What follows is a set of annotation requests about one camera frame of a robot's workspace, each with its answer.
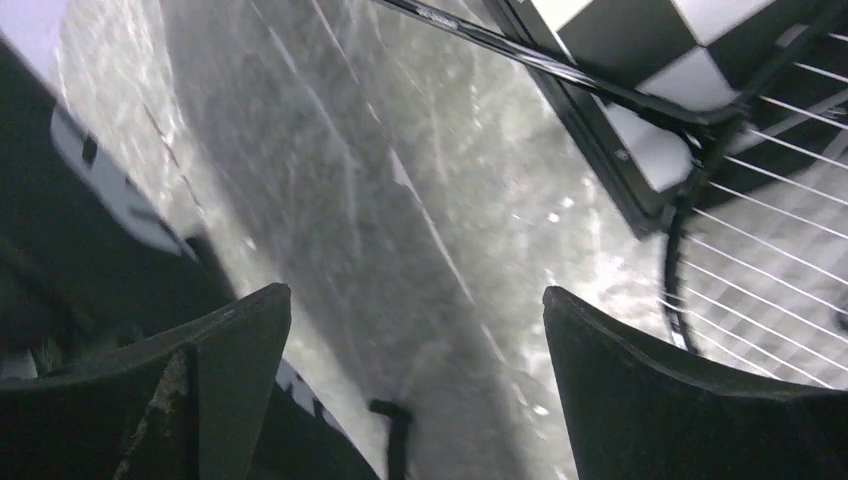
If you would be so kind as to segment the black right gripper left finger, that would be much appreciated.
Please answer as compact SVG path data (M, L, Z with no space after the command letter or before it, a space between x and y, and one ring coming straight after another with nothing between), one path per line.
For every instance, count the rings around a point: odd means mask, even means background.
M244 479L291 325L270 284L55 374L1 384L5 479Z

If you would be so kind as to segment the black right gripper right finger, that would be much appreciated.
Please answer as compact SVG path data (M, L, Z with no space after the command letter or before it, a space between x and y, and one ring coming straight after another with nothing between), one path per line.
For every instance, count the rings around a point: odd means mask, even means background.
M559 286L543 321L582 479L843 479L847 395L734 369Z

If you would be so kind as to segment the black badminton racket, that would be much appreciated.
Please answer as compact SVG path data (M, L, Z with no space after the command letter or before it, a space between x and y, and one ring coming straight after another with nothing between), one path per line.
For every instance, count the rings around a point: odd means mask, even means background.
M660 216L660 302L672 343L775 380L847 386L847 150L815 155L782 174L732 151L752 132L753 105L823 40L843 1L817 13L726 105L694 111L627 88L560 54L463 19L425 1L391 8L620 106L678 137L689 170Z

